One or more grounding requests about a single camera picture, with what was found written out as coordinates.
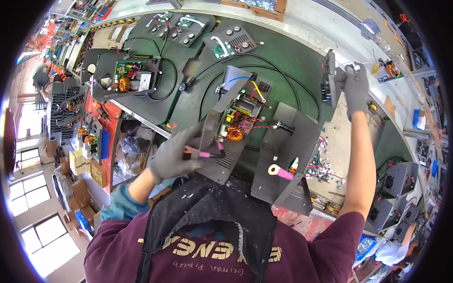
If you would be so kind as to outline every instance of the copper toroidal coil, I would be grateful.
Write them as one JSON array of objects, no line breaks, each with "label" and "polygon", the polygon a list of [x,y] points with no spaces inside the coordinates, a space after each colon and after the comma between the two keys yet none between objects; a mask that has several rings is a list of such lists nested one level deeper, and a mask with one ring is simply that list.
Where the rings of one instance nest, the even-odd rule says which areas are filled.
[{"label": "copper toroidal coil", "polygon": [[119,84],[120,91],[128,91],[130,88],[130,81],[126,77],[122,77]]},{"label": "copper toroidal coil", "polygon": [[[235,128],[229,127],[226,131],[230,134]],[[234,142],[241,141],[244,138],[244,132],[234,131],[231,135],[227,136],[226,139]]]}]

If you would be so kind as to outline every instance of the cable connector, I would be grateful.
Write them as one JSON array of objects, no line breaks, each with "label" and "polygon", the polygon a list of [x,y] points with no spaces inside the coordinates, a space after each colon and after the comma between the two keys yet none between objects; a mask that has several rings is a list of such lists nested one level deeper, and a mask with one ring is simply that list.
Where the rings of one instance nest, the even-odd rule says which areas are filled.
[{"label": "cable connector", "polygon": [[180,91],[188,91],[192,85],[195,83],[196,79],[194,77],[190,78],[188,82],[183,83],[182,85],[178,85],[178,89]]}]

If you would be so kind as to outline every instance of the white shirt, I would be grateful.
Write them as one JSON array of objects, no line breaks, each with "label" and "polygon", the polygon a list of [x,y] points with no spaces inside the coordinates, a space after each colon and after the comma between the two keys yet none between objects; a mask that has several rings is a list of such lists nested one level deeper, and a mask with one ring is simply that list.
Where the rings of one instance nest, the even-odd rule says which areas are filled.
[{"label": "white shirt", "polygon": [[398,241],[388,241],[376,252],[376,261],[393,266],[406,258],[409,245],[401,246]]}]

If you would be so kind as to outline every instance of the yellow wire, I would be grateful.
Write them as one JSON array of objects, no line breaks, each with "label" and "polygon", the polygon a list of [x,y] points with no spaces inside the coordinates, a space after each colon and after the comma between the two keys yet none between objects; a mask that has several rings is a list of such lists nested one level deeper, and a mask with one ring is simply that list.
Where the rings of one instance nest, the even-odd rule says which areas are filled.
[{"label": "yellow wire", "polygon": [[261,100],[263,101],[263,103],[266,103],[266,99],[264,99],[263,95],[261,94],[261,91],[258,89],[258,86],[256,85],[256,83],[254,81],[251,81],[253,83],[253,85],[255,86],[256,88],[256,91],[258,92],[258,94],[260,95],[261,97]]}]

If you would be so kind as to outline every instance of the maroon shirt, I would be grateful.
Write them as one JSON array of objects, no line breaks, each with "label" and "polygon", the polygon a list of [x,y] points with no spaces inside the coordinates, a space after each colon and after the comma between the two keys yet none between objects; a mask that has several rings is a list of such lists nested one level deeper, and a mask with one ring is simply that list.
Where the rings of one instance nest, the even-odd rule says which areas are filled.
[{"label": "maroon shirt", "polygon": [[[135,282],[148,214],[99,225],[85,256],[87,282]],[[350,212],[307,242],[278,221],[265,282],[347,282],[364,224]],[[151,257],[149,282],[252,283],[255,277],[230,243],[179,232]]]}]

